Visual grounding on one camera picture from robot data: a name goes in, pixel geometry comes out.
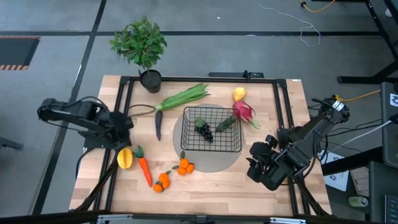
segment white cable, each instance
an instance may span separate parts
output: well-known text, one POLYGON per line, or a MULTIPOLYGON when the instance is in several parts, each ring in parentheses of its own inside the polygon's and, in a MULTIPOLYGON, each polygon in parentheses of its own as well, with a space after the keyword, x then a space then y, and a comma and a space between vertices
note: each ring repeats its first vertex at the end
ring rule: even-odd
POLYGON ((353 138, 353 139, 351 139, 351 140, 349 140, 349 141, 344 142, 343 144, 341 144, 341 145, 339 145, 338 147, 336 147, 336 148, 330 150, 329 152, 333 152, 333 151, 335 151, 336 149, 340 148, 341 146, 344 146, 345 144, 348 144, 348 143, 350 143, 350 142, 352 142, 352 141, 354 141, 354 140, 356 140, 356 139, 359 139, 359 138, 361 138, 361 137, 363 137, 363 136, 365 136, 365 135, 367 135, 367 134, 370 134, 370 133, 372 133, 373 131, 375 131, 375 130, 377 130, 377 129, 380 129, 380 128, 384 127, 385 125, 389 124, 389 123, 391 123, 391 121, 387 121, 387 122, 385 122, 384 124, 382 124, 382 125, 376 127, 376 128, 373 129, 373 130, 370 130, 370 131, 368 131, 368 132, 366 132, 366 133, 364 133, 364 134, 361 134, 360 136, 356 136, 355 138, 353 138))
POLYGON ((303 23, 305 23, 305 24, 310 25, 309 27, 303 27, 303 28, 300 29, 300 40, 301 40, 302 42, 304 42, 304 44, 305 44, 307 47, 315 47, 316 45, 318 45, 318 44, 321 43, 321 33, 319 33, 319 31, 317 31, 317 29, 316 29, 311 23, 305 22, 305 21, 302 20, 302 19, 299 19, 299 18, 294 17, 294 16, 292 16, 292 15, 289 15, 289 14, 286 14, 286 13, 283 13, 283 12, 280 12, 280 11, 278 11, 278 10, 276 10, 276 9, 269 8, 269 7, 264 7, 264 6, 260 5, 256 0, 253 0, 253 1, 254 1, 257 5, 259 5, 260 7, 262 7, 263 9, 269 9, 269 10, 278 12, 279 14, 282 14, 282 15, 285 15, 285 16, 289 16, 289 17, 291 17, 291 18, 293 18, 293 19, 296 19, 296 20, 298 20, 298 21, 300 21, 300 22, 303 22, 303 23), (315 32, 317 32, 317 33, 319 34, 318 43, 316 43, 316 44, 314 44, 314 45, 309 45, 309 44, 307 44, 307 42, 306 42, 305 40, 303 40, 303 30, 304 30, 304 29, 311 29, 311 28, 314 29, 315 32))

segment potted plant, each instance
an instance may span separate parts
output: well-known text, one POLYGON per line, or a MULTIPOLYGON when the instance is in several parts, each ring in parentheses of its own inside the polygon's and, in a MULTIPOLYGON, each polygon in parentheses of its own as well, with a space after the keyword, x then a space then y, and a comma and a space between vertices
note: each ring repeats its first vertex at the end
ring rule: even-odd
POLYGON ((130 64, 134 62, 143 67, 144 72, 140 74, 140 82, 151 93, 160 90, 161 75, 157 70, 151 68, 156 65, 163 54, 167 43, 160 33, 156 22, 152 25, 146 16, 141 21, 127 25, 121 34, 115 32, 114 40, 110 40, 111 50, 118 56, 123 56, 130 64))

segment orange carrot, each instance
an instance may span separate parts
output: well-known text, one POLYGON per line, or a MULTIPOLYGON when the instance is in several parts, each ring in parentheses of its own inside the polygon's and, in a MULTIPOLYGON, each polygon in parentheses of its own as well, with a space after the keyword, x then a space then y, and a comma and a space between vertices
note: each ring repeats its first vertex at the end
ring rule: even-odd
POLYGON ((144 158, 144 150, 140 147, 137 146, 137 151, 134 152, 134 155, 138 158, 138 163, 141 166, 142 171, 144 171, 144 176, 145 179, 147 179, 149 187, 152 186, 152 176, 150 175, 149 168, 148 168, 148 162, 144 158))
POLYGON ((149 187, 152 186, 152 176, 150 175, 149 169, 148 169, 148 163, 145 158, 139 158, 138 163, 141 166, 142 171, 144 171, 144 176, 147 179, 149 187))

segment hazard stripe mat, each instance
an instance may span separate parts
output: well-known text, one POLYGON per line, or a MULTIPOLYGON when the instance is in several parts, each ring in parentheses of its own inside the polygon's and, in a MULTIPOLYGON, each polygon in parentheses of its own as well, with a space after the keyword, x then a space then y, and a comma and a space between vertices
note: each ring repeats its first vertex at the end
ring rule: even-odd
POLYGON ((0 70, 27 70, 40 37, 0 36, 0 70))

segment grapes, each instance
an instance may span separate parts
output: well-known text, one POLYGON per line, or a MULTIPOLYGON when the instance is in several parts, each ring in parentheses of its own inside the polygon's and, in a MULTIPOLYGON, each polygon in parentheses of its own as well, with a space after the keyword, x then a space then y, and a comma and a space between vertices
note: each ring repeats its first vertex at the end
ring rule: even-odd
POLYGON ((205 123, 202 127, 195 127, 195 131, 201 134, 206 141, 208 142, 213 142, 213 135, 212 132, 210 131, 210 126, 205 123))

